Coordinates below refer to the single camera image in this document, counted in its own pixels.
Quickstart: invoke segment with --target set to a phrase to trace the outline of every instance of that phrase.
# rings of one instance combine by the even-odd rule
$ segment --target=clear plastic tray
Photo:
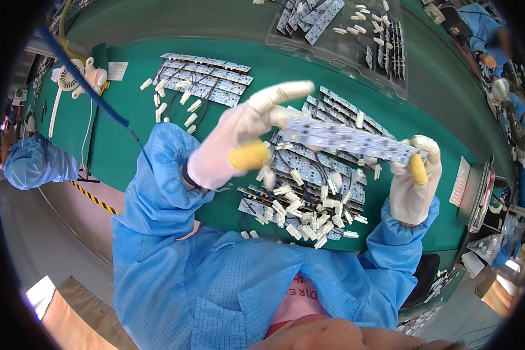
[[[286,0],[281,0],[280,2],[282,4],[287,3]],[[318,1],[315,8],[323,2],[323,0]],[[404,36],[404,24],[399,0],[387,0],[387,3],[389,4],[387,15],[390,17],[391,22],[396,21],[397,24],[400,23]],[[305,39],[306,33],[301,28],[295,30],[291,36],[284,35],[277,30],[276,26],[282,15],[282,10],[279,10],[266,34],[265,42],[269,46],[276,46],[289,52],[292,56],[301,57],[310,62],[322,64],[339,71],[355,80],[361,81],[367,86],[375,88],[392,99],[406,100],[408,98],[409,79],[407,64],[405,65],[405,79],[397,78],[394,74],[391,74],[390,78],[386,76],[384,70],[377,64],[379,45],[373,41],[373,38],[379,37],[380,34],[373,32],[374,26],[371,23],[371,14],[364,13],[366,16],[365,21],[350,19],[359,10],[356,8],[356,4],[364,5],[367,10],[371,10],[372,13],[379,17],[385,14],[381,0],[344,0],[342,9],[330,22],[321,37],[317,39],[315,45],[312,46]],[[333,31],[334,27],[346,29],[347,27],[354,27],[354,24],[364,27],[367,32],[353,36],[350,34],[342,35]],[[367,46],[374,53],[374,70],[370,69],[366,63]]]

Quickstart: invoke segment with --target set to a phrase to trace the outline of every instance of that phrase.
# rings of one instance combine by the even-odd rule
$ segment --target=small fan
[[[71,59],[71,62],[76,66],[81,75],[84,74],[84,64],[77,58]],[[63,91],[71,91],[78,87],[76,79],[68,72],[65,66],[62,66],[58,74],[58,91],[56,92],[56,99],[54,100],[53,111],[51,115],[51,122],[49,124],[49,138],[53,135],[54,122],[56,120],[56,110],[58,108],[58,102],[60,101],[60,95]]]

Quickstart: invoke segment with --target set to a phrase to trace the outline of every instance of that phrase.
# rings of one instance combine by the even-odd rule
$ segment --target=workstation
[[[439,8],[441,15],[446,13],[443,6],[414,0],[234,1],[226,7],[197,1],[171,8],[156,1],[138,6],[132,1],[99,0],[75,6],[63,19],[66,42],[77,43],[87,51],[81,54],[93,58],[80,61],[79,71],[85,71],[90,85],[126,125],[91,101],[62,62],[55,60],[47,63],[42,82],[28,89],[22,115],[30,106],[35,131],[82,164],[81,187],[92,176],[125,192],[142,153],[137,139],[145,144],[156,124],[178,125],[202,143],[226,110],[256,92],[290,80],[311,80],[312,94],[282,105],[309,116],[314,123],[310,128],[332,122],[339,128],[334,133],[346,137],[329,137],[328,146],[317,153],[308,146],[318,146],[322,140],[297,143],[300,135],[292,128],[273,127],[259,137],[272,155],[267,168],[232,178],[194,212],[194,218],[220,230],[241,232],[244,239],[262,237],[353,252],[368,249],[365,239],[382,220],[393,181],[390,161],[410,161],[400,157],[407,151],[399,141],[414,135],[435,140],[443,167],[435,191],[439,215],[421,244],[424,256],[439,257],[434,280],[441,276],[443,283],[439,280],[420,302],[401,309],[409,312],[424,306],[425,300],[426,304],[447,301],[465,272],[470,272],[460,258],[475,240],[471,234],[483,225],[487,205],[479,207],[494,186],[494,180],[482,177],[499,177],[506,208],[514,204],[511,193],[517,191],[518,180],[514,160],[519,157],[513,147],[520,144],[519,136],[508,120],[512,111],[492,92],[496,79],[482,70],[470,48],[466,50],[467,40],[434,21],[440,19],[432,18],[428,5]],[[189,12],[202,25],[190,25],[188,16],[175,15]],[[293,14],[297,20],[291,20]],[[49,29],[54,33],[57,26],[53,23]],[[517,76],[517,66],[511,66]],[[94,77],[91,81],[88,74]],[[510,81],[511,88],[504,87],[503,94],[509,96],[512,90],[525,96],[521,79]],[[356,132],[394,143],[368,151],[346,148],[342,140],[358,139],[362,134]],[[425,161],[428,154],[420,156]],[[481,179],[474,188],[466,178],[460,184],[463,167],[476,169],[476,165],[484,173],[478,175]],[[265,171],[276,178],[274,190],[265,186]],[[336,183],[335,174],[340,178]],[[461,198],[473,202],[467,203],[466,217]],[[288,207],[296,200],[309,210],[304,205],[301,211]],[[322,213],[327,217],[320,223]],[[325,223],[330,227],[320,233]],[[501,222],[491,229],[504,231]]]

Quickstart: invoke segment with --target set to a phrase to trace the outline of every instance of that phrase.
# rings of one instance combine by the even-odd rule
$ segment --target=blue anti-static gown
[[[396,328],[397,311],[416,286],[420,240],[439,213],[437,198],[416,228],[401,227],[385,200],[382,221],[366,239],[369,250],[360,255],[244,240],[204,225],[175,241],[214,198],[181,180],[179,166],[198,147],[179,126],[155,125],[145,147],[153,173],[140,155],[126,213],[112,219],[113,303],[140,348],[245,349],[263,339],[298,272],[313,282],[330,316]]]
[[[10,148],[2,169],[16,188],[28,190],[48,182],[78,179],[80,164],[41,134],[19,140]]]
[[[507,57],[500,48],[488,48],[486,43],[492,39],[497,28],[502,27],[502,25],[498,23],[486,9],[477,3],[463,6],[459,11],[474,35],[469,38],[471,50],[475,53],[481,50],[484,53],[490,54],[498,64],[494,69],[494,75],[499,78],[504,70],[504,64],[510,58]]]
[[[525,118],[523,117],[523,113],[525,113],[525,104],[513,92],[510,92],[510,99],[513,103],[513,107],[515,107],[515,111],[517,112],[519,124],[521,125],[521,128],[525,129]]]

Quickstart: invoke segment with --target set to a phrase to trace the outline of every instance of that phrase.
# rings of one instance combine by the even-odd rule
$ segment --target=white cable
[[[90,121],[88,122],[88,128],[85,131],[84,142],[82,143],[82,150],[80,152],[80,155],[82,156],[82,166],[84,167],[85,171],[87,171],[87,169],[85,169],[85,164],[84,164],[84,146],[85,146],[85,140],[87,140],[88,133],[90,132],[90,125],[91,125],[91,117],[92,116],[93,116],[93,99],[90,99]]]

